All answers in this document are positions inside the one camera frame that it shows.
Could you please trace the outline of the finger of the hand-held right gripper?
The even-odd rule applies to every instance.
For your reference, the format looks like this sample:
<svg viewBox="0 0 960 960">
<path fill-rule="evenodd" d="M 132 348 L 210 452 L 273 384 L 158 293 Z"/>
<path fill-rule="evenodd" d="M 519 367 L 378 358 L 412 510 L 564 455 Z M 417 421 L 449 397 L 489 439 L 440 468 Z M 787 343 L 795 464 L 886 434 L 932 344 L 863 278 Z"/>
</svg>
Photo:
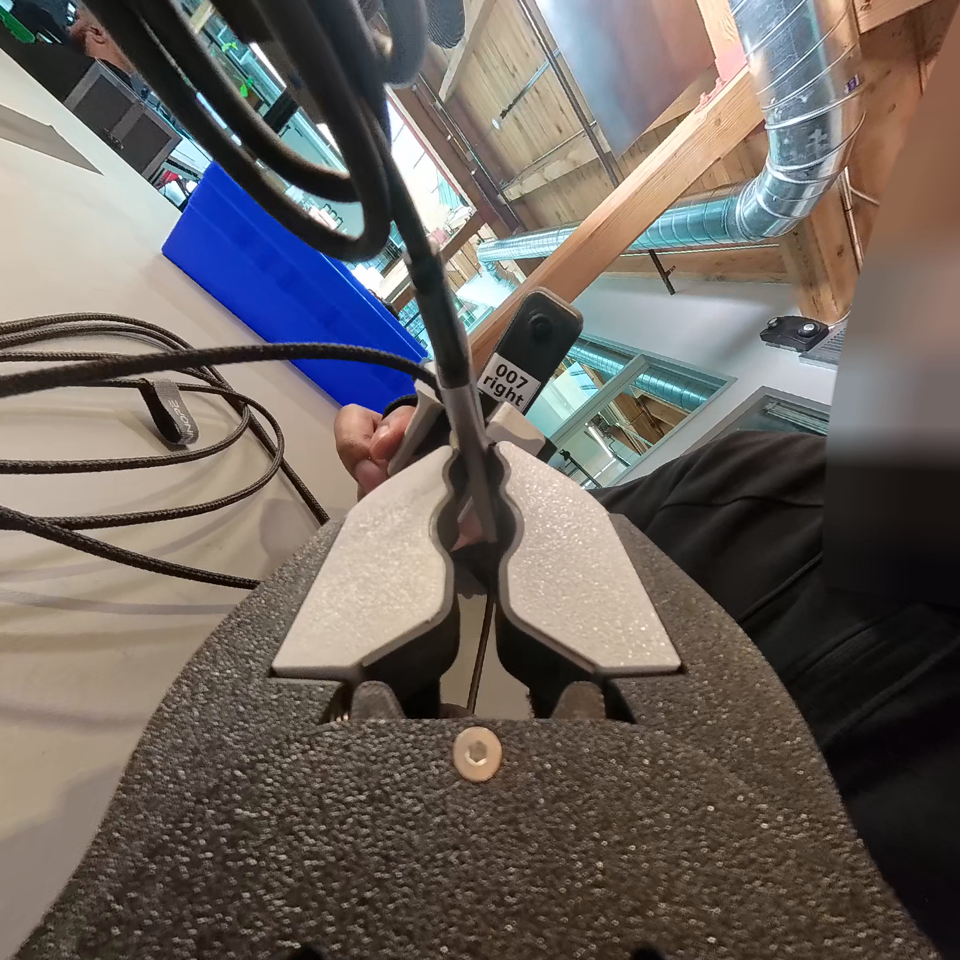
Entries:
<svg viewBox="0 0 960 960">
<path fill-rule="evenodd" d="M 390 459 L 389 477 L 396 476 L 436 450 L 450 447 L 450 421 L 437 390 L 423 380 L 414 381 L 414 386 L 414 414 L 398 450 Z"/>
<path fill-rule="evenodd" d="M 531 455 L 540 455 L 546 436 L 514 405 L 499 403 L 486 419 L 486 436 L 493 443 L 511 443 Z"/>
</svg>

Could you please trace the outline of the person's black jacket torso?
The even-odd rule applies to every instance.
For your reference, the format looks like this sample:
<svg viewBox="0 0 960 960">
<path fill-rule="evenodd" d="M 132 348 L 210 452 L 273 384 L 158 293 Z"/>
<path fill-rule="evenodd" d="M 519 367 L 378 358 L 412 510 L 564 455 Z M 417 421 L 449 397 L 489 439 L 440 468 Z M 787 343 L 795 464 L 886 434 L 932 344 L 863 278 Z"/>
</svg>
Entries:
<svg viewBox="0 0 960 960">
<path fill-rule="evenodd" d="M 829 587 L 824 438 L 733 438 L 761 523 L 736 619 L 810 727 L 884 878 L 942 957 L 958 958 L 958 610 Z"/>
</svg>

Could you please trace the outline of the wooden post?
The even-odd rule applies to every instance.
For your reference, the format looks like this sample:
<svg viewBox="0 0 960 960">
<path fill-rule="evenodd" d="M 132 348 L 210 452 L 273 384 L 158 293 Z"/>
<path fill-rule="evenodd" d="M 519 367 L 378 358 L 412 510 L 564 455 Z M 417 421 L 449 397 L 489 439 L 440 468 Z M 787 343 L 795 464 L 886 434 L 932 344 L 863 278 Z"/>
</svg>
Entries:
<svg viewBox="0 0 960 960">
<path fill-rule="evenodd" d="M 480 373 L 523 299 L 541 287 L 572 303 L 715 163 L 762 123 L 751 70 L 743 67 L 688 114 L 470 335 Z"/>
</svg>

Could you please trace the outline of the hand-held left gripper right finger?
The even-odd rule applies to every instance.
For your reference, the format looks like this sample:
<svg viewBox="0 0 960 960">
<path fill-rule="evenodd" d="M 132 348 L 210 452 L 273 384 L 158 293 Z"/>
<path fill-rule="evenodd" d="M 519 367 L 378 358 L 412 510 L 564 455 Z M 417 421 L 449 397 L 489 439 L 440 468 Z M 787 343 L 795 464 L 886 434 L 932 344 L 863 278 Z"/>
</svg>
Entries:
<svg viewBox="0 0 960 960">
<path fill-rule="evenodd" d="M 498 571 L 507 622 L 586 677 L 680 671 L 681 658 L 605 508 L 517 445 L 499 441 L 494 452 L 513 523 Z"/>
</svg>

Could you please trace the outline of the small metal air duct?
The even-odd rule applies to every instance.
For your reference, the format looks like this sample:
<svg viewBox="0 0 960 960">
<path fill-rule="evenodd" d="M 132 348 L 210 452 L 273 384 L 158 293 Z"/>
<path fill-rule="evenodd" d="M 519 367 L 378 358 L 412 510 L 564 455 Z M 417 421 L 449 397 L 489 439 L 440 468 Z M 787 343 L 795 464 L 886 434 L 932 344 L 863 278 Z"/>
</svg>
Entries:
<svg viewBox="0 0 960 960">
<path fill-rule="evenodd" d="M 570 348 L 564 362 L 600 390 L 610 382 L 633 374 L 626 388 L 685 412 L 694 412 L 726 389 L 731 380 L 693 366 L 637 351 L 626 345 L 582 337 Z"/>
</svg>

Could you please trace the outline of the blue plastic bin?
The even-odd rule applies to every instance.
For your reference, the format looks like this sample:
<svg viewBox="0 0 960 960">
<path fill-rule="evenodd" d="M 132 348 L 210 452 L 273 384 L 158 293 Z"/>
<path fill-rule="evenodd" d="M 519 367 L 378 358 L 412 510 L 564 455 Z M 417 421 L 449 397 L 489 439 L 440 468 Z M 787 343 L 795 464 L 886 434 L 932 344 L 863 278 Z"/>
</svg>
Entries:
<svg viewBox="0 0 960 960">
<path fill-rule="evenodd" d="M 286 229 L 216 163 L 162 253 L 262 340 L 358 346 L 415 364 L 425 348 L 339 260 Z"/>
</svg>

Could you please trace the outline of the silver usb hub with cable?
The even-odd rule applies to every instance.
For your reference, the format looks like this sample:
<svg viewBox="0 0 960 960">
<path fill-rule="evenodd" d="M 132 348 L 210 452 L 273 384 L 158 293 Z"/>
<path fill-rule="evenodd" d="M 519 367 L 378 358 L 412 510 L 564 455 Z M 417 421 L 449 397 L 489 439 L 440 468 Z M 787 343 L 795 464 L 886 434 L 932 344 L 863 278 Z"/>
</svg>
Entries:
<svg viewBox="0 0 960 960">
<path fill-rule="evenodd" d="M 457 442 L 457 463 L 465 470 L 466 481 L 457 520 L 459 539 L 454 549 L 484 544 L 479 550 L 486 601 L 465 707 L 474 714 L 497 606 L 498 530 L 489 475 L 490 441 L 474 378 L 463 386 L 442 386 L 441 396 Z"/>
</svg>

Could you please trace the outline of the person's right hand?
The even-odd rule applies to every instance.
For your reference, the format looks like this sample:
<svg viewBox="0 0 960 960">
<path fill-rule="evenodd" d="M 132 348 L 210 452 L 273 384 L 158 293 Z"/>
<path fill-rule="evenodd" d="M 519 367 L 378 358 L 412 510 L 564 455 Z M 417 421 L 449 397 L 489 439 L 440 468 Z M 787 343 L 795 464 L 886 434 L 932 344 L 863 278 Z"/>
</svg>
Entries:
<svg viewBox="0 0 960 960">
<path fill-rule="evenodd" d="M 342 465 L 356 484 L 357 498 L 365 498 L 388 479 L 415 413 L 412 395 L 391 402 L 384 414 L 366 407 L 343 406 L 334 419 L 334 439 Z"/>
</svg>

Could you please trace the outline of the large metal air duct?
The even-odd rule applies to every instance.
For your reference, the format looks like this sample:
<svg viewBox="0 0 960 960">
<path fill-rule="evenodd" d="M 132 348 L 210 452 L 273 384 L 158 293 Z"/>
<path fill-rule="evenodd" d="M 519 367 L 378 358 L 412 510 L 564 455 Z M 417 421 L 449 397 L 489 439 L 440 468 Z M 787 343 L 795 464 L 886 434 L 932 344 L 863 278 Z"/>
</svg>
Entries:
<svg viewBox="0 0 960 960">
<path fill-rule="evenodd" d="M 677 197 L 644 230 L 607 258 L 677 248 L 757 245 L 793 231 L 810 216 L 846 167 L 863 122 L 859 30 L 851 2 L 729 2 L 746 64 L 706 106 L 690 112 L 581 223 L 484 243 L 484 265 L 545 258 L 587 238 L 600 213 L 628 188 L 683 192 L 761 123 L 767 156 L 753 178 Z"/>
</svg>

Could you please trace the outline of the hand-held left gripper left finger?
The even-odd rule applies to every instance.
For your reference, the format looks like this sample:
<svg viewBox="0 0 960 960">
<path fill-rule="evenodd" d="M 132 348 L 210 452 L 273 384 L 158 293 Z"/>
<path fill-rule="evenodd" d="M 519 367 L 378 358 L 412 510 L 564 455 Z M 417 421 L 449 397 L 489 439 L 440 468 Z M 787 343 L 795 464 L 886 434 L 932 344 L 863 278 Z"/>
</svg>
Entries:
<svg viewBox="0 0 960 960">
<path fill-rule="evenodd" d="M 346 516 L 271 664 L 283 679 L 367 681 L 400 701 L 438 683 L 459 651 L 453 563 L 457 455 L 442 446 Z"/>
</svg>

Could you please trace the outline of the person's right forearm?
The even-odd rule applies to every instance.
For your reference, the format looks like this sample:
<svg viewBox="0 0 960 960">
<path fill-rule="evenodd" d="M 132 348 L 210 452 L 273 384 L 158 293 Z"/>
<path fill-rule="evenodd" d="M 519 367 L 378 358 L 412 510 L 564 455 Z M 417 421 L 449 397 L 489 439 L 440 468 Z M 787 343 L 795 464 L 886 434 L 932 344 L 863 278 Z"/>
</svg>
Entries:
<svg viewBox="0 0 960 960">
<path fill-rule="evenodd" d="M 819 579 L 825 475 L 825 437 L 737 431 L 592 496 L 744 621 Z"/>
</svg>

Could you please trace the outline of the dark grey cabinet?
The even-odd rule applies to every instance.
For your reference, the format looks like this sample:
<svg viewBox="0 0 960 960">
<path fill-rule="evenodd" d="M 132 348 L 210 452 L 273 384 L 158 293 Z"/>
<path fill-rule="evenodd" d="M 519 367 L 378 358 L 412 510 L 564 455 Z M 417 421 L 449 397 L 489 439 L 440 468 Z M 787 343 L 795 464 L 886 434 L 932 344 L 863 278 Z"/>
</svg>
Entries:
<svg viewBox="0 0 960 960">
<path fill-rule="evenodd" d="M 66 109 L 144 179 L 153 182 L 182 137 L 108 65 L 93 60 Z"/>
</svg>

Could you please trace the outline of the black ceiling device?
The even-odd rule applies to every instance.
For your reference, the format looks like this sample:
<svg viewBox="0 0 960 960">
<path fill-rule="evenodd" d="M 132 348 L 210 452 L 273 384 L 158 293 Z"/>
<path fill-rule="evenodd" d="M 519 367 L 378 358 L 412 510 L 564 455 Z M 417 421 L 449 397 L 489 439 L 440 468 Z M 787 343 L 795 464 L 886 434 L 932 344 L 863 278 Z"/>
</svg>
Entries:
<svg viewBox="0 0 960 960">
<path fill-rule="evenodd" d="M 759 336 L 764 344 L 807 354 L 832 334 L 832 327 L 821 320 L 803 316 L 778 316 L 767 321 Z"/>
</svg>

